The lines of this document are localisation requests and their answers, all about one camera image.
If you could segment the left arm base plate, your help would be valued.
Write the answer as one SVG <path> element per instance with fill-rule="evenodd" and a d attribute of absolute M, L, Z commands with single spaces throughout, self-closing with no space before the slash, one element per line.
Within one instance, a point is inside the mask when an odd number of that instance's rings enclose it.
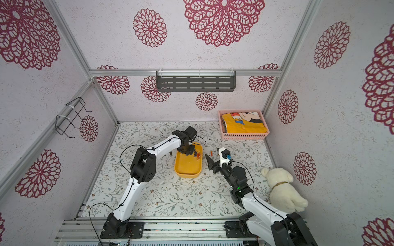
<path fill-rule="evenodd" d="M 102 228 L 100 239 L 141 239 L 144 226 L 144 222 L 130 221 L 129 219 L 121 221 L 116 219 L 114 213 L 110 213 Z"/>

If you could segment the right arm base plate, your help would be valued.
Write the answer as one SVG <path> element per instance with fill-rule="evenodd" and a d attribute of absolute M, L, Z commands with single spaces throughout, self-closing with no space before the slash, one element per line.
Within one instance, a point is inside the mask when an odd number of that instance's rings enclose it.
<path fill-rule="evenodd" d="M 224 224 L 226 237 L 227 238 L 255 238 L 247 225 L 241 221 L 226 221 Z"/>

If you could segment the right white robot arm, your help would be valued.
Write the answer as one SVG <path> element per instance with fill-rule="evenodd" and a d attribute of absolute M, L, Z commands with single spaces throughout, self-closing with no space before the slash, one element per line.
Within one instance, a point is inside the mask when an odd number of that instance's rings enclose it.
<path fill-rule="evenodd" d="M 226 221 L 224 228 L 228 238 L 256 236 L 269 246 L 316 246 L 304 219 L 296 212 L 287 214 L 255 196 L 248 185 L 246 169 L 215 162 L 205 155 L 208 169 L 220 173 L 232 187 L 230 191 L 235 204 L 247 211 L 237 221 Z"/>

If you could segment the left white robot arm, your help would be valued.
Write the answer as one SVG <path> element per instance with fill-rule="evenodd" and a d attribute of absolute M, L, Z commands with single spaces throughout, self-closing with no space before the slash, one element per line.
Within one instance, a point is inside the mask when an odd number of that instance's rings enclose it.
<path fill-rule="evenodd" d="M 103 226 L 104 232 L 112 231 L 114 234 L 125 232 L 136 201 L 156 174 L 157 160 L 173 150 L 192 155 L 195 151 L 195 145 L 192 143 L 196 137 L 197 131 L 189 126 L 184 131 L 173 131 L 168 138 L 152 147 L 140 146 L 137 149 L 130 167 L 129 183 L 120 204 L 108 215 Z"/>

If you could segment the yellow plastic storage tray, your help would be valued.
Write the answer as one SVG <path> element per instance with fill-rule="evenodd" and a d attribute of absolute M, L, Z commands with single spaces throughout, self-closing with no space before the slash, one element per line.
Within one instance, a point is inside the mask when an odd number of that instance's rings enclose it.
<path fill-rule="evenodd" d="M 196 148 L 193 155 L 185 155 L 180 152 L 176 155 L 174 170 L 181 178 L 196 178 L 202 171 L 203 146 L 196 145 L 195 143 L 194 145 Z M 200 159 L 196 158 L 197 152 L 201 153 Z"/>

